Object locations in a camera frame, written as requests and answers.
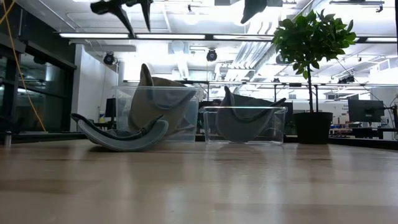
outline glass wall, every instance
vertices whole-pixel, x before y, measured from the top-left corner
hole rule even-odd
[[[1,115],[13,120],[22,132],[43,131],[32,103],[46,131],[69,131],[73,71],[64,70],[30,54],[22,54],[19,58],[27,89],[24,88],[15,60],[0,58]]]

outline black plant pot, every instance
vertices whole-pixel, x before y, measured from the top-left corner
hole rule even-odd
[[[328,144],[330,124],[333,113],[293,114],[300,144]]]

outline transparent storage container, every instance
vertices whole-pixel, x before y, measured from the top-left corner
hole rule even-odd
[[[116,86],[114,91],[118,130],[137,131],[163,115],[161,119],[169,122],[166,140],[195,142],[199,104],[197,87]]]
[[[206,106],[199,112],[207,143],[284,142],[287,107]]]

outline yellow cable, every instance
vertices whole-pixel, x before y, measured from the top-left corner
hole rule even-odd
[[[7,12],[5,13],[5,15],[0,19],[0,24],[2,24],[2,22],[4,21],[4,19],[6,18],[6,16],[8,16],[8,14],[11,12],[12,7],[14,6],[14,1],[11,3],[10,7],[8,8]]]
[[[16,51],[15,51],[15,46],[14,46],[14,40],[12,39],[12,35],[11,35],[11,27],[10,27],[10,23],[9,23],[9,21],[8,21],[6,4],[3,3],[3,4],[2,4],[2,7],[3,7],[3,9],[4,9],[4,16],[6,17],[7,28],[8,28],[8,33],[9,33],[9,36],[10,36],[12,51],[14,52],[15,62],[17,63],[17,68],[18,68],[19,75],[21,76],[21,79],[22,79],[22,84],[23,84],[23,86],[24,86],[24,88],[25,88],[26,95],[27,95],[27,98],[28,98],[28,100],[29,100],[29,103],[30,103],[30,105],[31,105],[31,107],[32,107],[32,109],[33,109],[33,111],[34,111],[34,113],[35,113],[37,119],[39,120],[40,125],[42,126],[43,131],[46,131],[45,128],[44,128],[44,124],[43,124],[42,120],[40,119],[39,115],[37,114],[37,111],[36,111],[36,109],[35,109],[35,106],[34,106],[33,103],[32,103],[32,100],[30,99],[29,92],[27,91],[27,88],[26,88],[24,76],[22,75],[21,67],[19,66],[18,56],[17,56],[17,53],[16,53]]]

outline wooden table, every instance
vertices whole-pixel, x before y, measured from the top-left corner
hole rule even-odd
[[[1,224],[397,223],[398,153],[86,140],[0,149]]]

